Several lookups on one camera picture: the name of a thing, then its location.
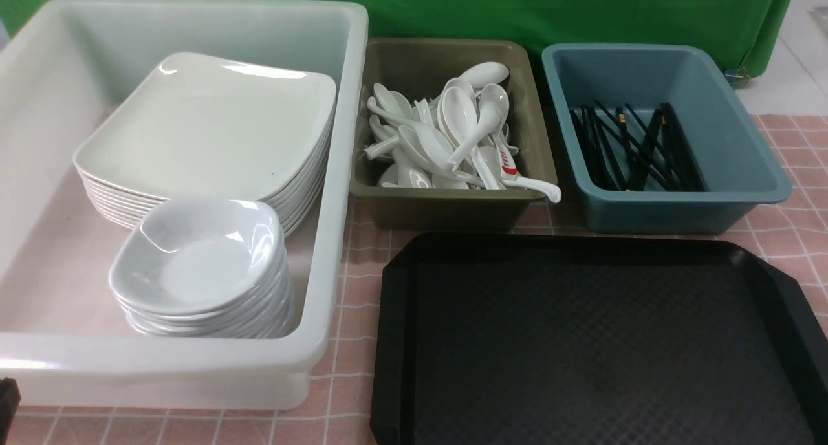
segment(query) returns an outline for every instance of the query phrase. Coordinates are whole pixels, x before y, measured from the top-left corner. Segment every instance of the square plate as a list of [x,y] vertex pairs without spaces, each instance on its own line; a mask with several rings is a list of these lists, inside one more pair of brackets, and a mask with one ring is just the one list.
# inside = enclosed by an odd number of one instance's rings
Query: square plate
[[82,175],[160,200],[275,194],[334,110],[326,74],[178,53],[75,151]]

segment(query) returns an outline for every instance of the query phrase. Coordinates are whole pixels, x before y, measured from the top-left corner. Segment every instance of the grid pattern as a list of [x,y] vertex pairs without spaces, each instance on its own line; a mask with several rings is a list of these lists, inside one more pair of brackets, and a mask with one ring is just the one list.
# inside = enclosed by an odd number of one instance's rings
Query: grid pattern
[[[789,200],[758,206],[720,236],[799,280],[828,331],[828,118],[754,117],[794,185]],[[565,165],[559,160],[558,165]],[[572,201],[533,204],[513,233],[594,235]],[[292,411],[21,407],[9,445],[371,445],[369,412],[382,268],[417,232],[378,230],[352,198],[328,349],[313,369],[310,395]]]

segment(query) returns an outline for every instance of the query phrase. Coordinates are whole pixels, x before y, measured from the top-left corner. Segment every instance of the teal container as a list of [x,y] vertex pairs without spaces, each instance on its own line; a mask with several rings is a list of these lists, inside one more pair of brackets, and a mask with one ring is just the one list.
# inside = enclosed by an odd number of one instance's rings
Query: teal container
[[[589,229],[722,233],[757,204],[782,202],[792,193],[789,178],[745,107],[703,51],[684,45],[558,44],[543,51],[542,61]],[[645,123],[659,104],[671,103],[709,191],[650,191],[655,184],[644,191],[595,186],[569,115],[569,109],[594,106],[594,100],[610,110],[629,103]],[[631,135],[644,139],[634,121],[627,126]],[[617,148],[616,158],[623,159],[622,148],[613,139],[610,144]]]

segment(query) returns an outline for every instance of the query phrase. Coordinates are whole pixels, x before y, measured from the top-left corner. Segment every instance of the stack of plates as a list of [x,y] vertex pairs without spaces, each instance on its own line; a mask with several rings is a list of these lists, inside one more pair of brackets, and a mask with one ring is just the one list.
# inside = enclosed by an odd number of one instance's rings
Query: stack of plates
[[261,201],[290,235],[322,189],[336,85],[325,74],[170,56],[75,151],[101,215],[135,228],[169,198]]

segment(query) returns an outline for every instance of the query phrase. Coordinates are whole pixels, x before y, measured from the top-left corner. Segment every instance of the green cloth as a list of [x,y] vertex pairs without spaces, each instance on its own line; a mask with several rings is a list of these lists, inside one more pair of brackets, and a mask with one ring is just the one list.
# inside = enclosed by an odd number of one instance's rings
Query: green cloth
[[[723,69],[761,74],[790,0],[341,0],[369,10],[372,36],[517,41],[538,62],[557,42],[694,45]],[[47,0],[0,0],[12,35]]]

